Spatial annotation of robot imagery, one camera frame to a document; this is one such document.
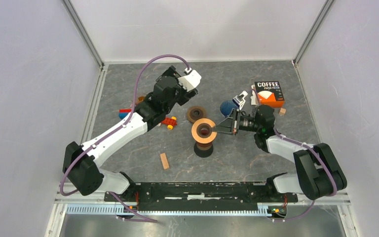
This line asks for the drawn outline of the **light wooden ring holder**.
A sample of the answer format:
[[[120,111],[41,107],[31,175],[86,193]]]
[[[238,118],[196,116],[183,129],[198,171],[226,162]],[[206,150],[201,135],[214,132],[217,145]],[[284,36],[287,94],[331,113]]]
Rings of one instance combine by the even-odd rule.
[[[215,140],[217,132],[213,131],[215,123],[208,118],[198,119],[191,128],[193,139],[200,144],[208,144]]]

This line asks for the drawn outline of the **blue ribbed plastic dripper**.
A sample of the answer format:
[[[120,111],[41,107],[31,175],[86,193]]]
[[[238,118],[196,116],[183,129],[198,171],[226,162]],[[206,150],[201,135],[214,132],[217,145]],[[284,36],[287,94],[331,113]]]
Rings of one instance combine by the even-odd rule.
[[[220,105],[220,112],[224,117],[228,117],[233,109],[238,109],[239,106],[233,100],[226,100]]]

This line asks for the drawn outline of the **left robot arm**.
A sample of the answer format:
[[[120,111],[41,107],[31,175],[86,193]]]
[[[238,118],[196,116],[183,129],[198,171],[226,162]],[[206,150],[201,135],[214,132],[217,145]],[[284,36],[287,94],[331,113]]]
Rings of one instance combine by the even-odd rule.
[[[87,196],[96,190],[111,191],[123,201],[130,201],[135,196],[130,180],[123,173],[102,169],[102,164],[128,142],[164,121],[176,104],[182,106],[194,97],[200,81],[201,75],[196,70],[181,76],[170,66],[156,79],[153,91],[122,121],[81,145],[75,141],[68,144],[62,180],[69,179],[76,188],[69,194],[79,192]]]

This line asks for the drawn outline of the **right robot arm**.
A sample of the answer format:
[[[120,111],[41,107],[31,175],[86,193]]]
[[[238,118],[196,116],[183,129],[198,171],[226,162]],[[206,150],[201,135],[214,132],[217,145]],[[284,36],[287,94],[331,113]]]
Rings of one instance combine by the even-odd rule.
[[[285,193],[303,194],[316,200],[334,196],[347,187],[346,176],[328,144],[313,145],[281,134],[274,127],[274,108],[268,105],[259,105],[254,111],[252,116],[232,109],[230,115],[212,129],[229,135],[236,135],[239,131],[252,132],[260,150],[295,165],[295,173],[281,173],[267,179],[265,195],[269,200],[279,201]]]

